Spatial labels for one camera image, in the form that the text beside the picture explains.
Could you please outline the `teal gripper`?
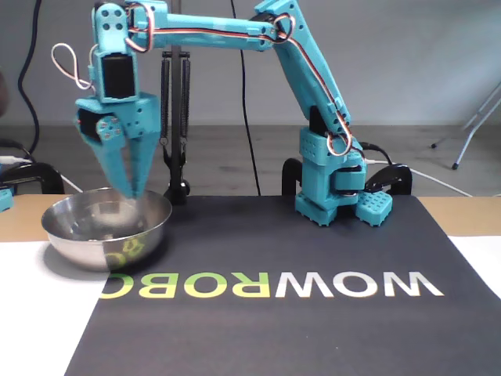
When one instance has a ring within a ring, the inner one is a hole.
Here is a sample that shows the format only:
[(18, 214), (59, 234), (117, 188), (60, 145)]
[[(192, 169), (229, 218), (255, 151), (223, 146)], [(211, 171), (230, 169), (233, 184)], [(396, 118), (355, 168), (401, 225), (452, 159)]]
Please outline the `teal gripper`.
[[(102, 103), (95, 96), (78, 99), (74, 124), (92, 140), (91, 148), (108, 183), (127, 198), (143, 195), (160, 139), (160, 104), (142, 93), (129, 102)], [(131, 178), (121, 151), (130, 150)]]

